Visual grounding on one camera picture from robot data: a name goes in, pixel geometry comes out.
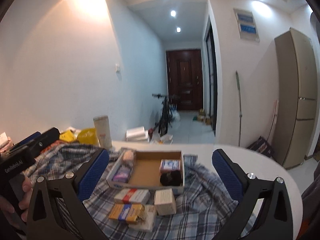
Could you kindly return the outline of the person's left hand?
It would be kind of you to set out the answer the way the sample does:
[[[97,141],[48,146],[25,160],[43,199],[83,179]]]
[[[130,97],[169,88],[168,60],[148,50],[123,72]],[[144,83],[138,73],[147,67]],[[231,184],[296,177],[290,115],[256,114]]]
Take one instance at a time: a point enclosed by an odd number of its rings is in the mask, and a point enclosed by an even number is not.
[[[24,222],[27,222],[29,203],[30,203],[32,192],[33,192],[33,188],[32,188],[30,179],[26,176],[24,176],[24,181],[22,183],[22,190],[24,192],[23,198],[18,205],[19,205],[19,208],[23,211],[23,213],[21,214],[21,219]],[[3,211],[5,215],[12,214],[15,212],[14,207],[2,196],[0,200],[0,205],[1,205],[1,211]]]

